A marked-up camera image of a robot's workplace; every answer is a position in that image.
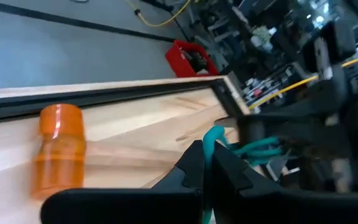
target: wooden plank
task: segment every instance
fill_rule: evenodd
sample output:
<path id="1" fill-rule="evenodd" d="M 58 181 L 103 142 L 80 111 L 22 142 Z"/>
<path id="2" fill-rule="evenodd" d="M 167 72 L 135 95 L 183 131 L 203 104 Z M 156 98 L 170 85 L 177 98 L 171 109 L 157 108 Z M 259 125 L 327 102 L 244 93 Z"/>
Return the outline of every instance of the wooden plank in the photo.
<path id="1" fill-rule="evenodd" d="M 112 86 L 93 85 L 92 89 Z M 10 89 L 0 91 L 0 97 L 55 91 L 63 90 Z M 153 186 L 195 139 L 203 137 L 215 119 L 225 115 L 208 89 L 83 110 L 88 141 L 84 186 Z M 41 141 L 38 122 L 38 118 L 30 118 L 0 123 L 0 223 L 39 222 L 40 202 L 29 195 L 29 164 Z M 236 140 L 233 130 L 228 134 L 229 139 Z"/>

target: machinery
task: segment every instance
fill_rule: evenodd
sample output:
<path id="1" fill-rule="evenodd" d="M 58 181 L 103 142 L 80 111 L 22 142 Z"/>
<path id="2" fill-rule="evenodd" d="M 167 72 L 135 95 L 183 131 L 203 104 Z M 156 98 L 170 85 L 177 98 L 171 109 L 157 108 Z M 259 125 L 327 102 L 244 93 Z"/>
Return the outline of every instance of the machinery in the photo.
<path id="1" fill-rule="evenodd" d="M 224 139 L 207 153 L 204 138 L 151 189 L 65 190 L 44 203 L 42 223 L 201 223 L 212 208 L 216 223 L 358 223 L 358 91 L 341 65 L 356 50 L 353 38 L 342 38 L 351 34 L 334 21 L 305 45 L 306 66 L 319 80 L 304 99 L 216 121 L 237 128 L 239 148 L 259 153 L 265 146 L 257 142 L 279 139 L 283 163 L 298 160 L 296 189 L 256 173 L 244 160 L 249 154 L 238 156 Z"/>

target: gray floor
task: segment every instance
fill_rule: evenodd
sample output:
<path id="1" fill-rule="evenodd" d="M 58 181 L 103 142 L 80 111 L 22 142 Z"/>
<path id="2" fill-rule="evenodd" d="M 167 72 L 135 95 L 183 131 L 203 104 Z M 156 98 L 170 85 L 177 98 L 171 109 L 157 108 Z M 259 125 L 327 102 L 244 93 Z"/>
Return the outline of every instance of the gray floor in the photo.
<path id="1" fill-rule="evenodd" d="M 0 0 L 13 6 L 183 39 L 174 24 L 141 23 L 124 0 Z M 170 15 L 139 4 L 150 21 Z M 73 27 L 0 12 L 0 88 L 175 77 L 164 54 L 171 43 Z"/>

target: orange plastic cup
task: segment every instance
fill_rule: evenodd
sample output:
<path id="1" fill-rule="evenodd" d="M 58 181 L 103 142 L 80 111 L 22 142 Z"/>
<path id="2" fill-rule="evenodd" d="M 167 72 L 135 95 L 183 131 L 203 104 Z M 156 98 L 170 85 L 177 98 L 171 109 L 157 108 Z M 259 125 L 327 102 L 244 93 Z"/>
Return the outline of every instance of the orange plastic cup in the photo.
<path id="1" fill-rule="evenodd" d="M 40 134 L 42 145 L 32 167 L 33 198 L 82 187 L 86 144 L 81 110 L 67 104 L 44 108 Z"/>

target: teal wire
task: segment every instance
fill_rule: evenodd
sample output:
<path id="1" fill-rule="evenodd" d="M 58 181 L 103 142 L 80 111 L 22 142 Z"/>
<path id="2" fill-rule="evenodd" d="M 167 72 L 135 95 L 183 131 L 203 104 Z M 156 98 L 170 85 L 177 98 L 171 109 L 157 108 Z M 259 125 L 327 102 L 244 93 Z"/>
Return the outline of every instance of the teal wire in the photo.
<path id="1" fill-rule="evenodd" d="M 248 153 L 250 150 L 253 150 L 255 147 L 266 146 L 269 144 L 278 144 L 278 143 L 279 140 L 277 137 L 265 138 L 256 142 L 252 142 L 245 146 L 242 146 L 240 149 L 234 150 L 233 153 L 236 155 L 243 155 L 244 153 Z"/>
<path id="2" fill-rule="evenodd" d="M 212 157 L 215 151 L 215 141 L 219 140 L 222 144 L 228 148 L 232 148 L 232 145 L 227 143 L 226 138 L 224 137 L 224 127 L 222 126 L 213 126 L 203 138 L 203 152 L 204 152 L 204 161 L 205 161 L 205 186 L 211 186 L 212 184 Z M 251 166 L 257 166 L 260 164 L 266 164 L 269 162 L 268 159 L 263 159 L 263 157 L 276 156 L 282 153 L 280 148 L 268 149 L 268 150 L 254 150 L 255 147 L 266 146 L 270 144 L 278 144 L 279 140 L 276 137 L 266 138 L 260 141 L 252 142 L 241 147 L 238 150 L 234 150 L 233 153 L 241 155 L 247 153 L 249 156 L 254 156 L 256 159 L 250 161 Z M 209 224 L 212 217 L 212 206 L 210 201 L 206 201 L 206 206 L 203 215 L 203 224 Z"/>
<path id="3" fill-rule="evenodd" d="M 207 186 L 211 186 L 212 182 L 212 156 L 215 151 L 215 141 L 220 140 L 227 146 L 227 140 L 224 137 L 224 128 L 222 126 L 213 126 L 203 138 L 203 151 L 205 159 L 205 183 Z M 203 224 L 208 224 L 212 217 L 211 202 L 207 201 L 204 215 Z"/>

